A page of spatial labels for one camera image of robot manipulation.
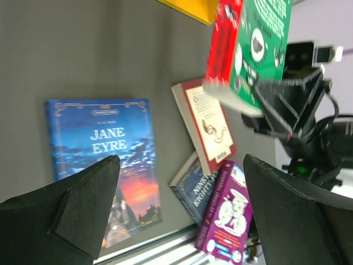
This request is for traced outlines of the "blue Jane Eyre book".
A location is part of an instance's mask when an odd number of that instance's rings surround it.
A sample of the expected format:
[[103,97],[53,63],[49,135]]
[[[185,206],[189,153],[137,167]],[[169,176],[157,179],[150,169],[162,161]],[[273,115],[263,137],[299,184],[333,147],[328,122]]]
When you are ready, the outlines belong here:
[[148,99],[52,99],[46,114],[56,180],[110,155],[120,159],[103,248],[161,222]]

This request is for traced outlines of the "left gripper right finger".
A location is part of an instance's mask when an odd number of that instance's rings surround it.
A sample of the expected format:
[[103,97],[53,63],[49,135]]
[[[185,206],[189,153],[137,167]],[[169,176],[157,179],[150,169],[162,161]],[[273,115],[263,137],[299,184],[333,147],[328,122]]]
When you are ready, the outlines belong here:
[[352,199],[247,154],[245,180],[266,264],[352,264]]

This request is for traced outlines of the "green treehouse book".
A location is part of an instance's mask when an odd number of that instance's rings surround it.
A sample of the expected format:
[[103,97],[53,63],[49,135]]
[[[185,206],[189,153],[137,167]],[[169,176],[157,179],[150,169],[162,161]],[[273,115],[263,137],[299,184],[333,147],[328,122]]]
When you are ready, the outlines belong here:
[[292,6],[284,0],[220,1],[204,91],[247,116],[262,116],[253,88],[282,77]]

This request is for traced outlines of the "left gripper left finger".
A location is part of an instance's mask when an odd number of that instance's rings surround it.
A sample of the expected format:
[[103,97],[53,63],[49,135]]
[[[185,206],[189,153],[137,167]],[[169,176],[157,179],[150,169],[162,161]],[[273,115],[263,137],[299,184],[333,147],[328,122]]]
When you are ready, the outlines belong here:
[[1,264],[93,264],[120,172],[117,155],[1,203]]

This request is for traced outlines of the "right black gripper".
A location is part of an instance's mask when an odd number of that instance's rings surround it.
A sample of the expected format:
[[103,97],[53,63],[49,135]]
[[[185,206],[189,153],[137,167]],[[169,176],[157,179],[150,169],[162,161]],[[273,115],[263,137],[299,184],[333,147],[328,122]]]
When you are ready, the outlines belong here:
[[[336,159],[330,154],[324,139],[326,130],[339,116],[339,106],[331,96],[332,81],[323,80],[321,67],[288,71],[282,80],[260,81],[253,89],[262,114],[241,114],[245,126],[262,134],[288,138],[281,141],[289,164],[285,171],[330,170],[336,167]],[[327,95],[334,107],[334,114],[320,121],[315,112],[323,95]]]

